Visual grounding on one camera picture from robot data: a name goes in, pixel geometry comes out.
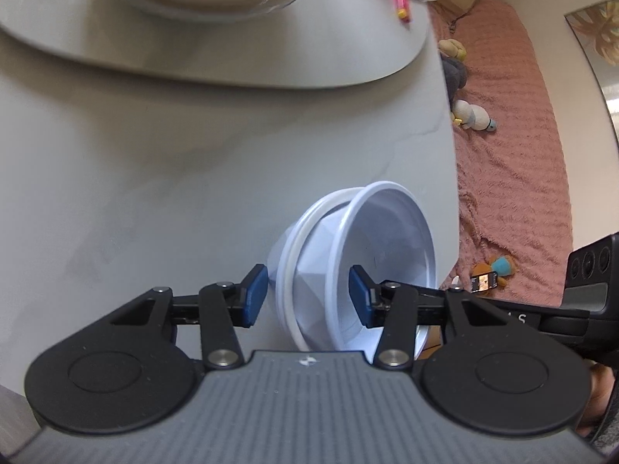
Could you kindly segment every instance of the stuffed toy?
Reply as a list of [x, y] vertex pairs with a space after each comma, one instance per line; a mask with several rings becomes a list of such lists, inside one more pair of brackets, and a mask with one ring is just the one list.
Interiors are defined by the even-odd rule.
[[449, 40], [440, 40], [438, 43], [438, 50], [440, 50], [447, 57], [453, 57], [459, 61], [466, 59], [466, 49], [458, 40], [450, 38]]
[[462, 100], [455, 101], [456, 92], [463, 89], [467, 82], [466, 66], [460, 60], [460, 58], [466, 57], [464, 46], [453, 39], [441, 40], [438, 45], [442, 52], [441, 60], [443, 61], [443, 73], [447, 85], [447, 97], [452, 107], [451, 121], [465, 129], [495, 131], [497, 123], [490, 119], [484, 108]]
[[463, 129], [486, 130], [488, 132], [496, 130], [497, 123], [490, 118], [484, 108], [476, 104], [469, 104], [458, 99], [452, 105], [451, 113], [454, 114], [453, 122]]
[[493, 271], [496, 272], [498, 276], [496, 283], [500, 288], [504, 288], [508, 283], [505, 278], [516, 273], [516, 262], [514, 262], [514, 258], [509, 255], [492, 257], [490, 258], [490, 263], [476, 263], [470, 271], [470, 274], [472, 276], [477, 276]]
[[445, 83], [447, 85], [447, 97], [450, 101], [450, 106], [452, 106], [458, 89], [464, 89], [466, 85], [466, 66], [464, 66], [462, 61], [452, 57], [442, 57], [442, 60], [443, 73], [445, 74]]

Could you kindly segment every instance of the pink bed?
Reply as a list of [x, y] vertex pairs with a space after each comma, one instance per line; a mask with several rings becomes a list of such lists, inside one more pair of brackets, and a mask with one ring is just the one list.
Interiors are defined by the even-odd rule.
[[437, 40], [466, 47], [467, 86], [457, 97], [483, 106], [495, 133], [454, 126], [460, 198], [458, 274], [469, 287], [472, 266], [510, 254], [518, 272], [493, 296], [560, 305], [572, 249], [571, 207], [563, 151], [544, 79], [518, 15], [481, 0], [451, 21], [432, 9]]

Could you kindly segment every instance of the plush toy with yellow tail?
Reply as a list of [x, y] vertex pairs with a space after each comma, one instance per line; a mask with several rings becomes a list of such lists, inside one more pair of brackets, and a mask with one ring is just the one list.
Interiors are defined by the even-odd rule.
[[438, 50], [448, 57], [453, 57], [459, 61], [464, 62], [466, 59], [466, 49], [458, 40], [450, 38], [449, 40], [440, 40], [438, 43]]
[[488, 132], [496, 130], [496, 121], [490, 118], [484, 108], [476, 104], [469, 104], [462, 99], [458, 99], [454, 101], [451, 113], [454, 116], [452, 122], [460, 125], [463, 129], [486, 130]]

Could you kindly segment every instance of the blue gripper pad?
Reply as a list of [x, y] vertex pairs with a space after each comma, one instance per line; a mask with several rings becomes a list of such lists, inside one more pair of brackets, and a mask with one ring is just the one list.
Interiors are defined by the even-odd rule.
[[245, 309], [243, 310], [243, 326], [248, 328], [253, 326], [258, 319], [258, 314], [264, 303], [264, 299], [267, 296], [268, 291], [268, 271], [265, 266], [254, 277], [247, 288], [247, 295], [245, 296]]
[[370, 288], [361, 280], [355, 268], [351, 267], [349, 272], [349, 294], [361, 324], [366, 327], [371, 326], [373, 317], [369, 292]]

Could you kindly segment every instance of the framed picture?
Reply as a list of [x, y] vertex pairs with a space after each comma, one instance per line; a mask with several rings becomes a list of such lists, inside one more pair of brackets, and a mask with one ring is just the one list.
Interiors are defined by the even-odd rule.
[[565, 16], [591, 64], [619, 134], [619, 0], [596, 3]]

